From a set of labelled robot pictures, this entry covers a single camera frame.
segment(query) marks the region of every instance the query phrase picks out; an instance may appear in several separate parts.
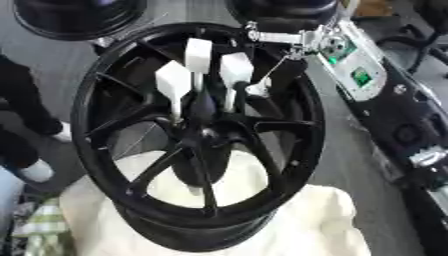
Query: green fabric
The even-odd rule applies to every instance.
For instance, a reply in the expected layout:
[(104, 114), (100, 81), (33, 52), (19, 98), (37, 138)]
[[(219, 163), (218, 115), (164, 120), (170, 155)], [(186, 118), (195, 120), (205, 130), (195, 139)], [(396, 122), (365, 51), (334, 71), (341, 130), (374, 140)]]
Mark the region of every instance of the green fabric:
[(26, 256), (76, 255), (59, 199), (46, 201), (25, 225), (14, 230), (13, 235), (28, 238)]

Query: green light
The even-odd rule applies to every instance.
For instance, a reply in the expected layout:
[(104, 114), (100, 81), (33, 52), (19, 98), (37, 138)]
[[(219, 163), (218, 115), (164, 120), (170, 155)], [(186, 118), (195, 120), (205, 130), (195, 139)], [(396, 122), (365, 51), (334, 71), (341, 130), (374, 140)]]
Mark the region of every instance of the green light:
[(334, 64), (338, 63), (338, 59), (335, 57), (330, 57), (330, 58), (328, 58), (328, 62), (330, 62), (330, 64), (334, 65)]
[(367, 71), (363, 68), (357, 68), (352, 73), (352, 77), (355, 80), (355, 82), (358, 84), (359, 88), (364, 87), (367, 85), (370, 81), (372, 81), (372, 77), (367, 73)]

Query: black pants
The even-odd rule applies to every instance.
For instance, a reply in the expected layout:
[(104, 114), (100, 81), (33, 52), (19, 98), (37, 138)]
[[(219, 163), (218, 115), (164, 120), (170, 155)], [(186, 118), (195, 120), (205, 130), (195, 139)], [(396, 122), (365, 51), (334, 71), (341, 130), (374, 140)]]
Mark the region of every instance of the black pants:
[[(24, 124), (41, 135), (62, 131), (62, 124), (43, 106), (30, 70), (0, 55), (0, 98), (8, 102)], [(25, 139), (0, 125), (0, 163), (9, 169), (22, 169), (37, 162), (39, 155)]]

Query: wire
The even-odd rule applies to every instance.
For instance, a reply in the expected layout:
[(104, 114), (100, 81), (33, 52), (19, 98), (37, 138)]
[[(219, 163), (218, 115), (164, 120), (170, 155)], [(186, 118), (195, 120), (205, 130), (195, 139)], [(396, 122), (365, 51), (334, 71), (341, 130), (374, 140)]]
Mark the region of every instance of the wire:
[(136, 142), (132, 143), (128, 148), (126, 148), (122, 153), (115, 155), (112, 159), (114, 161), (122, 158), (123, 156), (125, 156), (127, 153), (129, 153), (129, 151), (131, 151), (133, 148), (135, 148), (135, 146), (137, 146), (140, 142), (143, 141), (143, 139), (154, 129), (154, 127), (156, 127), (156, 124), (152, 124), (146, 131), (145, 133), (142, 135), (142, 137), (140, 137)]

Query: person's leg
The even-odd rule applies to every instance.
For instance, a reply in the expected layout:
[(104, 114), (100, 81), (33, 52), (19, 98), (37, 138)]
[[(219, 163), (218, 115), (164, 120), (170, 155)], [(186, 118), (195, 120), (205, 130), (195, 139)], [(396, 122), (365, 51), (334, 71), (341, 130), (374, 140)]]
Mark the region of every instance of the person's leg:
[(0, 126), (0, 165), (19, 178), (33, 182), (48, 181), (53, 169), (24, 138)]
[(11, 84), (0, 86), (0, 96), (8, 101), (13, 111), (20, 115), (24, 124), (41, 135), (55, 135), (62, 131), (59, 120), (53, 118), (41, 102), (39, 90), (31, 74), (7, 79)]

